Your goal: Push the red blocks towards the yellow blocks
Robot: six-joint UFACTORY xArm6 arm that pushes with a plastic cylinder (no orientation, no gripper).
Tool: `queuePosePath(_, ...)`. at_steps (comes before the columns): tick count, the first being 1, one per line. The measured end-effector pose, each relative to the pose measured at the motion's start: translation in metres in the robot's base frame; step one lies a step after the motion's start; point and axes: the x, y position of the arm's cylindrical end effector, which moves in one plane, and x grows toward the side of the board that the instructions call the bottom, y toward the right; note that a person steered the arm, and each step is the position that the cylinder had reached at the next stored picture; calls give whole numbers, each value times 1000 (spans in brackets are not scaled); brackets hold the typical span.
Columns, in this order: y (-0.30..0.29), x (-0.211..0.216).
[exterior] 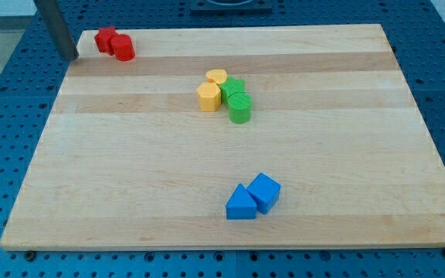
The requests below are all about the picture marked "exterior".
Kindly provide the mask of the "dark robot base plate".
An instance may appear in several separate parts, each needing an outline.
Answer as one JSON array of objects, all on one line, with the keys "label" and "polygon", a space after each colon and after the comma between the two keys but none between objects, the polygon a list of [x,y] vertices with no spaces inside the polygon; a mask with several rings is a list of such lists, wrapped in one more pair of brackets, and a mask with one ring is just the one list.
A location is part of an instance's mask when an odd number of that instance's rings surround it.
[{"label": "dark robot base plate", "polygon": [[274,0],[189,0],[191,13],[269,12]]}]

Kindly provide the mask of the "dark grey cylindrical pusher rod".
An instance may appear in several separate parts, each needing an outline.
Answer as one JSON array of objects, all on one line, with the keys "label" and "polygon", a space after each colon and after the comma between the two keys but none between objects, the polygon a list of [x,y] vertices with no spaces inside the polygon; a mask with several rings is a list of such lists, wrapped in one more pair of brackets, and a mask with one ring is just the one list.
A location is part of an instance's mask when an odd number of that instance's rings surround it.
[{"label": "dark grey cylindrical pusher rod", "polygon": [[60,58],[65,62],[76,60],[79,53],[57,0],[33,0],[33,2]]}]

